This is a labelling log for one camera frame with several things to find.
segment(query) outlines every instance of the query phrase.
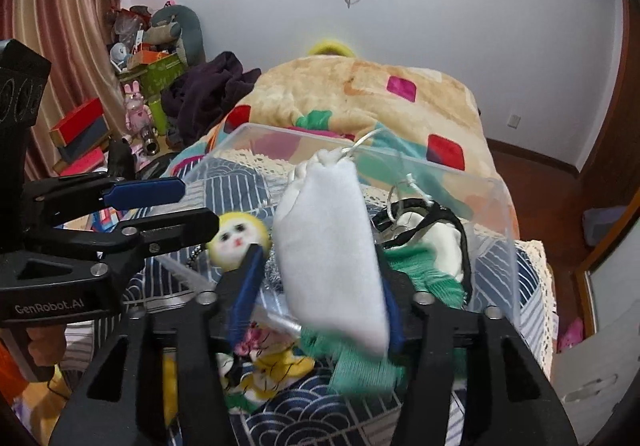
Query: orange object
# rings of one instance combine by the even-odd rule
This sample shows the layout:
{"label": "orange object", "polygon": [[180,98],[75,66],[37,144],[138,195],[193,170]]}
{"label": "orange object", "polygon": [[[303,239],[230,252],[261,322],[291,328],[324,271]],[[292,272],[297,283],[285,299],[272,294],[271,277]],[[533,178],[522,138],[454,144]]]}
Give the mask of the orange object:
{"label": "orange object", "polygon": [[151,48],[153,47],[153,45],[151,45],[150,43],[139,43],[138,45],[136,45],[135,49],[133,49],[132,54],[135,54],[137,52],[140,51],[151,51]]}
{"label": "orange object", "polygon": [[129,61],[127,62],[127,70],[130,71],[138,65],[149,65],[150,63],[155,63],[165,56],[168,56],[166,52],[153,52],[147,50],[138,51],[129,58]]}
{"label": "orange object", "polygon": [[28,384],[20,374],[14,359],[0,343],[0,393],[6,402],[13,403]]}

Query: red box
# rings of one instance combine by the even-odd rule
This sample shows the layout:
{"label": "red box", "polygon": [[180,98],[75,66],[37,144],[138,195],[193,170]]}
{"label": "red box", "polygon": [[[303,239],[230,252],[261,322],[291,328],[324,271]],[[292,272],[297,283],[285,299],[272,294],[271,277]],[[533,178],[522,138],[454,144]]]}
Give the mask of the red box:
{"label": "red box", "polygon": [[104,113],[100,99],[93,98],[76,106],[56,126],[49,130],[49,136],[56,146],[66,146],[84,129]]}
{"label": "red box", "polygon": [[87,173],[102,166],[104,164],[104,154],[100,147],[94,148],[80,159],[74,161],[72,164],[60,172],[60,177],[67,175],[76,175],[78,173]]}

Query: doll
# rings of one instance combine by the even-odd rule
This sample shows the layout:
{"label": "doll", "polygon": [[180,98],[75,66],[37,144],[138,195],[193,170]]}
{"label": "doll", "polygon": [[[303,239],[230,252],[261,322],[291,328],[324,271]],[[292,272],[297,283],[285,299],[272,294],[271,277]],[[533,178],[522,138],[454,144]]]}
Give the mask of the doll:
{"label": "doll", "polygon": [[133,82],[132,87],[128,84],[124,85],[124,91],[126,93],[124,99],[125,124],[127,130],[135,135],[146,126],[151,126],[153,117],[151,109],[145,105],[145,99],[140,94],[140,84],[137,81]]}
{"label": "doll", "polygon": [[220,229],[207,249],[212,262],[227,272],[240,266],[251,244],[260,244],[268,255],[271,241],[267,227],[247,213],[229,212],[220,216]]}

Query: blue gripper pad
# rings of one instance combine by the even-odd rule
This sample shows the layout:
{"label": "blue gripper pad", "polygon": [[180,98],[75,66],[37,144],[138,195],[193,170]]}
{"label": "blue gripper pad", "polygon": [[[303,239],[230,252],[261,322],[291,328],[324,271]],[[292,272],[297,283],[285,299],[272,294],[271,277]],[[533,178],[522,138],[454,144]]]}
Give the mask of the blue gripper pad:
{"label": "blue gripper pad", "polygon": [[389,320],[389,352],[398,353],[404,345],[402,313],[386,278],[382,278],[382,290],[385,295],[386,317]]}
{"label": "blue gripper pad", "polygon": [[238,297],[228,316],[226,340],[231,344],[232,348],[244,340],[246,328],[251,321],[251,313],[254,311],[255,299],[258,296],[258,291],[260,291],[260,284],[264,279],[264,251],[262,247],[252,244],[247,253],[250,256],[245,257],[240,269],[223,273],[242,274],[242,270],[246,268],[244,282],[242,282]]}
{"label": "blue gripper pad", "polygon": [[173,204],[184,197],[184,182],[165,177],[116,184],[104,195],[104,205],[117,210],[132,210],[160,204]]}

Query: blanket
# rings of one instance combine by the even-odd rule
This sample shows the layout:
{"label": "blanket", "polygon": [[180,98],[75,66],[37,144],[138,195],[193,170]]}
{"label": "blanket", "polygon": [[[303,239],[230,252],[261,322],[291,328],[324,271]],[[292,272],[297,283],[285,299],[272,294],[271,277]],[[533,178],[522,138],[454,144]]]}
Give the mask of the blanket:
{"label": "blanket", "polygon": [[[473,94],[434,70],[339,56],[299,58],[263,74],[254,90],[207,134],[207,150],[245,122],[351,140],[388,128],[372,140],[374,146],[493,178],[500,187],[504,184],[495,170]],[[445,176],[442,186],[455,192],[453,180]],[[517,238],[517,219],[506,188],[504,194]],[[484,210],[479,199],[469,197],[465,203],[473,212]]]}

